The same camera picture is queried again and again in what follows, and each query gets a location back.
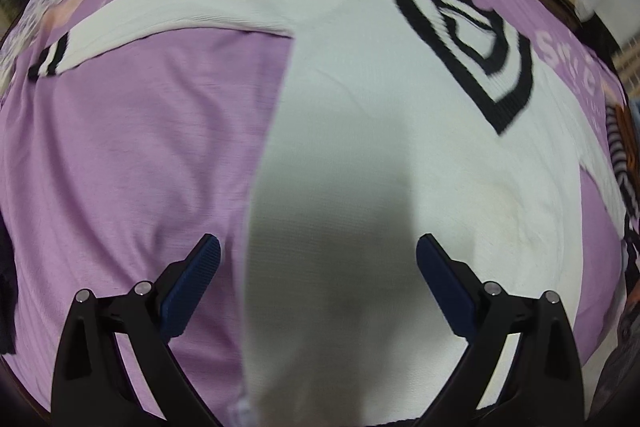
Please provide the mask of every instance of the bed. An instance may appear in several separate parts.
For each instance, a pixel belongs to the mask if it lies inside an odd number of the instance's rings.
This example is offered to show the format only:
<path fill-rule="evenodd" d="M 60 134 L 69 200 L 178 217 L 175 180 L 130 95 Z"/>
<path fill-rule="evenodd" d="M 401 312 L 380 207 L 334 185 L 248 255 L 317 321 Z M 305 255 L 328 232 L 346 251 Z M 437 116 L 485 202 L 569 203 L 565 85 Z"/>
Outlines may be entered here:
<path fill-rule="evenodd" d="M 90 69 L 67 72 L 64 84 L 41 82 L 36 96 L 30 94 L 27 70 L 40 50 L 109 1 L 32 0 L 0 51 L 0 203 L 20 288 L 15 354 L 4 362 L 48 409 L 57 341 L 74 293 L 90 285 L 97 295 L 116 295 L 138 280 L 153 280 L 184 256 L 194 237 L 215 227 L 228 262 L 172 350 L 224 425 L 248 425 L 239 311 L 244 215 L 290 42 L 181 29 L 97 57 Z M 620 103 L 625 99 L 615 75 L 539 1 L 474 2 L 494 8 L 531 40 L 574 93 L 608 155 L 604 91 Z M 620 241 L 583 171 L 580 187 L 584 262 L 574 335 L 593 394 L 616 345 L 626 295 Z M 159 413 L 130 347 L 123 341 L 121 348 L 142 403 Z M 416 415 L 409 403 L 335 417 L 323 412 L 318 425 L 344 418 L 353 419 L 349 425 L 373 425 Z"/>

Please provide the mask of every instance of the metal screw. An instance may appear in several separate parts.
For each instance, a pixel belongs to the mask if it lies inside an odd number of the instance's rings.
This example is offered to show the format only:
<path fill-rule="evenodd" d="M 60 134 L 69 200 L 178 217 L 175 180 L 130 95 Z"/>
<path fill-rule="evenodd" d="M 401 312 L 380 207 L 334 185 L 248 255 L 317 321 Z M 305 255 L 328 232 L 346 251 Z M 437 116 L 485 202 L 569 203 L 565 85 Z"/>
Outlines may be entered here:
<path fill-rule="evenodd" d="M 553 290 L 546 291 L 545 292 L 545 298 L 551 304 L 558 304 L 558 302 L 560 302 L 560 296 L 556 292 L 554 292 Z"/>
<path fill-rule="evenodd" d="M 136 287 L 133 288 L 133 291 L 138 295 L 146 295 L 151 291 L 153 286 L 149 281 L 143 281 L 136 284 Z"/>
<path fill-rule="evenodd" d="M 88 300 L 89 297 L 91 297 L 91 293 L 89 292 L 89 290 L 80 290 L 78 293 L 76 293 L 76 301 L 78 302 L 84 302 Z"/>
<path fill-rule="evenodd" d="M 484 283 L 484 291 L 486 291 L 489 295 L 498 295 L 502 291 L 502 286 L 500 286 L 497 282 L 489 281 Z"/>

